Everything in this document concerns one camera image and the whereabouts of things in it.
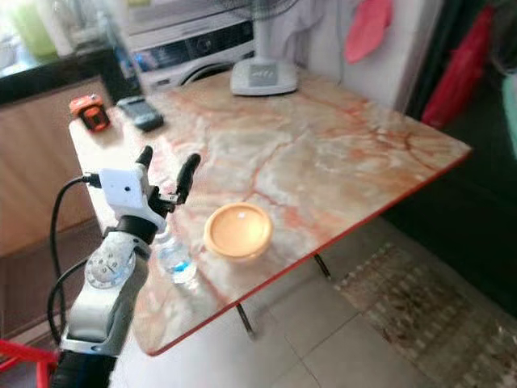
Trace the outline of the pink hanging cloth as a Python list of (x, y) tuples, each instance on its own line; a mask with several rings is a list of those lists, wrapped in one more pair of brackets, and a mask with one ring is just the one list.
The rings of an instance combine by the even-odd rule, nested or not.
[(357, 63), (380, 47), (392, 16), (393, 0), (359, 0), (344, 42), (347, 63)]

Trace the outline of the red metal rack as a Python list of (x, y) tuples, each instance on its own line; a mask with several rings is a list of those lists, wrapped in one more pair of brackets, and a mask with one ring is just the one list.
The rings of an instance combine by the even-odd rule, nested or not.
[(49, 388), (58, 363), (58, 352), (23, 346), (0, 339), (0, 373), (10, 372), (16, 365), (36, 366), (36, 388)]

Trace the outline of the flat black device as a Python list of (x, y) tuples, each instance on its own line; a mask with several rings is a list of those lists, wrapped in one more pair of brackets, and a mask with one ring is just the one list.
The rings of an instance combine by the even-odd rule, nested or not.
[(165, 124), (165, 117), (143, 95), (120, 99), (116, 106), (143, 133), (152, 132)]

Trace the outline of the green plastic container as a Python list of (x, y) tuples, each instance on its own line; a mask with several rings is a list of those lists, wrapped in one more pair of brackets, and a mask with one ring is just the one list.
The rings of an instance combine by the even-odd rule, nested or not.
[(40, 13), (44, 0), (12, 0), (10, 7), (11, 23), (18, 32), (23, 45), (36, 59), (58, 58), (57, 48), (53, 44)]

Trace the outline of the white washing machine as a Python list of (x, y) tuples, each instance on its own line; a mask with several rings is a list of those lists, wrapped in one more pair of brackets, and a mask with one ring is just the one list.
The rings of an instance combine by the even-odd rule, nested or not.
[(222, 0), (121, 0), (122, 40), (145, 92), (181, 87), (254, 52), (254, 23)]

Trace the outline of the round orange plastic bowl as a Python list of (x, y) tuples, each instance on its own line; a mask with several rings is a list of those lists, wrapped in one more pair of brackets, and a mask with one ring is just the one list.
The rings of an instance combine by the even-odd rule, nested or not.
[(207, 251), (229, 261), (257, 259), (271, 244), (272, 218), (253, 204), (230, 203), (215, 210), (204, 223)]

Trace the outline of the black countertop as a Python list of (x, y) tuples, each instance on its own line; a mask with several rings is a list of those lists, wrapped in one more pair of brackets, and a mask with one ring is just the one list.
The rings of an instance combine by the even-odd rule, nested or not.
[(2, 106), (93, 78), (100, 80), (112, 99), (141, 93), (137, 82), (124, 76), (116, 52), (110, 47), (88, 48), (78, 54), (51, 59), (37, 59), (20, 48), (16, 56), (14, 64), (0, 69)]

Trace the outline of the white standing fan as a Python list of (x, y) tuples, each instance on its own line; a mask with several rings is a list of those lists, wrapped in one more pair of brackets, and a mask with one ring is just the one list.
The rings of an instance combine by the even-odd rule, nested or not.
[(233, 64), (230, 91), (237, 96), (263, 97), (289, 94), (298, 89), (295, 64), (273, 53), (272, 29), (278, 16), (290, 11), (299, 0), (235, 0), (226, 5), (252, 25), (254, 56)]

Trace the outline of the patterned brown floor rug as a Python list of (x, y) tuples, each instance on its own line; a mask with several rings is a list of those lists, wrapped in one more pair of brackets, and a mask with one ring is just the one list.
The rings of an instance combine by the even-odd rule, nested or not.
[(517, 322), (383, 245), (334, 288), (440, 388), (517, 388)]

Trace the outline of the clear plastic water bottle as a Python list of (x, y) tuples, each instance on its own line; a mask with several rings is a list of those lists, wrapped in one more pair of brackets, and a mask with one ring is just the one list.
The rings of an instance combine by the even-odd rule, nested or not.
[(155, 258), (176, 284), (195, 280), (197, 267), (191, 255), (191, 245), (174, 230), (165, 230), (154, 239)]

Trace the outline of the small orange black device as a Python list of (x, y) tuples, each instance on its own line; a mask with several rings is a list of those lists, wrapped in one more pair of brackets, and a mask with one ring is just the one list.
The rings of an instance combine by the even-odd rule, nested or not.
[(111, 119), (99, 94), (86, 94), (70, 100), (68, 110), (90, 133), (106, 132), (111, 127)]

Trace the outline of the dark brown door mat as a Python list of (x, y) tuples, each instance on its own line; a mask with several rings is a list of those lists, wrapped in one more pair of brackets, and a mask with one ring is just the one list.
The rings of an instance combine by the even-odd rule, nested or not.
[[(92, 254), (101, 243), (96, 221), (85, 221), (57, 235), (58, 258), (63, 271)], [(54, 271), (48, 241), (0, 259), (0, 323), (3, 339), (14, 339), (25, 331), (47, 333), (44, 312)]]

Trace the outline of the wooden cabinet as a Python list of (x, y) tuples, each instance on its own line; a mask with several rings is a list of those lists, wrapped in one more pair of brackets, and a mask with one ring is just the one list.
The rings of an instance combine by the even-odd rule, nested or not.
[(0, 110), (0, 255), (34, 248), (47, 239), (60, 188), (82, 173), (69, 134), (70, 100), (97, 94), (107, 100), (101, 78), (59, 87)]

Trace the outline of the grey hanging cloth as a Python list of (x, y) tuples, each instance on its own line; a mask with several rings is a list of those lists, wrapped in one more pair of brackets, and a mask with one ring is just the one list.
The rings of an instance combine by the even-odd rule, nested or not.
[(274, 44), (286, 45), (320, 23), (325, 4), (326, 0), (282, 0), (282, 12), (274, 19), (271, 30)]

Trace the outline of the metal table leg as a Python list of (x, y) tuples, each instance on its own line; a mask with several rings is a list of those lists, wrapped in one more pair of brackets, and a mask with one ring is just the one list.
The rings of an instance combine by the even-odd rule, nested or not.
[(322, 276), (324, 276), (327, 281), (333, 280), (329, 267), (326, 266), (324, 259), (319, 254), (313, 254), (313, 261), (317, 263), (318, 268), (321, 270)]
[(248, 317), (248, 314), (246, 313), (245, 308), (242, 306), (242, 304), (236, 304), (235, 310), (237, 311), (237, 315), (239, 315), (239, 318), (242, 322), (245, 332), (251, 339), (254, 339), (254, 336), (255, 336), (254, 326), (252, 326), (250, 318)]

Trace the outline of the red hanging bag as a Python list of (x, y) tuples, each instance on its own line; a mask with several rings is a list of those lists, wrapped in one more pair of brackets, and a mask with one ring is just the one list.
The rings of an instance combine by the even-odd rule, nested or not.
[(494, 14), (491, 5), (485, 5), (477, 12), (473, 25), (452, 52), (450, 62), (424, 108), (423, 123), (443, 127), (469, 102), (484, 73)]

